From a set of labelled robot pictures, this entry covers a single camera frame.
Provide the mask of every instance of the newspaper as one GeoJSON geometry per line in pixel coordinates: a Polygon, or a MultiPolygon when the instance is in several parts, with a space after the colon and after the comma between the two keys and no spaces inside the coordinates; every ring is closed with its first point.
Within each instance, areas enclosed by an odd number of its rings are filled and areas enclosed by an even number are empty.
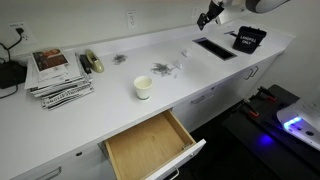
{"type": "Polygon", "coordinates": [[[62,106],[62,105],[64,105],[64,104],[67,104],[67,103],[69,103],[69,102],[71,102],[71,101],[74,101],[74,100],[76,100],[76,99],[79,99],[80,97],[85,96],[85,95],[87,95],[87,94],[89,94],[89,93],[91,93],[91,92],[83,93],[82,95],[75,96],[75,97],[73,97],[72,99],[67,99],[67,100],[61,101],[60,103],[58,103],[58,104],[56,104],[56,105],[54,105],[54,106],[48,107],[48,110],[53,110],[53,109],[55,109],[55,108],[58,108],[58,107],[60,107],[60,106],[62,106]]]}
{"type": "Polygon", "coordinates": [[[46,91],[34,93],[34,97],[47,96],[47,95],[50,95],[55,92],[61,92],[63,90],[67,90],[67,89],[82,87],[83,85],[90,85],[90,83],[89,82],[80,82],[77,84],[67,84],[64,86],[53,87],[53,88],[46,90],[46,91]]]}
{"type": "Polygon", "coordinates": [[[42,107],[50,108],[58,104],[64,103],[71,99],[84,96],[93,92],[94,89],[90,85],[84,85],[73,89],[65,90],[61,93],[54,94],[51,96],[46,96],[42,98],[42,107]]]}

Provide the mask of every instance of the floor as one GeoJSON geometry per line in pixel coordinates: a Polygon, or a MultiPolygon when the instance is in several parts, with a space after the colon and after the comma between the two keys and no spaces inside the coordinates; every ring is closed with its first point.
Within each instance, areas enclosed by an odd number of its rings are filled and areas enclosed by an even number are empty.
{"type": "Polygon", "coordinates": [[[179,168],[180,175],[176,179],[279,179],[222,126],[229,116],[230,110],[191,133],[196,141],[205,139],[207,144],[179,168]]]}

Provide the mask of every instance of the drawer front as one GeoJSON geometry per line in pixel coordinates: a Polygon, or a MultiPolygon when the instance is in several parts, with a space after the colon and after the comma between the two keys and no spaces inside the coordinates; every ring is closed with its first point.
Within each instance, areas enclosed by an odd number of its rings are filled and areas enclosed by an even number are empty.
{"type": "Polygon", "coordinates": [[[188,162],[191,158],[196,156],[199,151],[202,149],[202,147],[206,144],[206,141],[202,139],[194,146],[190,147],[188,150],[183,152],[180,156],[173,159],[169,163],[167,163],[165,166],[151,174],[149,177],[146,178],[146,180],[154,180],[154,179],[164,179],[169,174],[177,170],[180,166],[188,162]]]}

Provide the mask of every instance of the electrical outlet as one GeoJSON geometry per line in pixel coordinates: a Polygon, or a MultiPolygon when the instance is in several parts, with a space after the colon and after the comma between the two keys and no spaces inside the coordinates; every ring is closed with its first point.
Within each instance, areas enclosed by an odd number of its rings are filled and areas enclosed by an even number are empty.
{"type": "Polygon", "coordinates": [[[137,12],[136,11],[127,12],[127,22],[128,22],[129,29],[137,28],[137,12]]]}
{"type": "Polygon", "coordinates": [[[35,44],[37,43],[37,40],[34,38],[33,34],[31,33],[30,29],[28,28],[27,24],[25,22],[14,22],[8,24],[10,30],[12,31],[14,37],[19,40],[20,36],[17,32],[17,28],[22,28],[24,32],[22,35],[21,44],[22,45],[29,45],[29,44],[35,44]]]}
{"type": "Polygon", "coordinates": [[[198,7],[193,7],[192,13],[191,13],[191,18],[192,19],[197,18],[198,9],[199,9],[198,7]]]}

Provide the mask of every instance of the book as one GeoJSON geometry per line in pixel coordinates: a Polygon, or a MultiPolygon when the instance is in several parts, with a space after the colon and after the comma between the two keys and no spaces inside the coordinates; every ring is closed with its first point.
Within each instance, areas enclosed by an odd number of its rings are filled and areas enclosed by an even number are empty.
{"type": "Polygon", "coordinates": [[[68,60],[59,48],[43,49],[31,54],[39,81],[68,74],[68,60]]]}

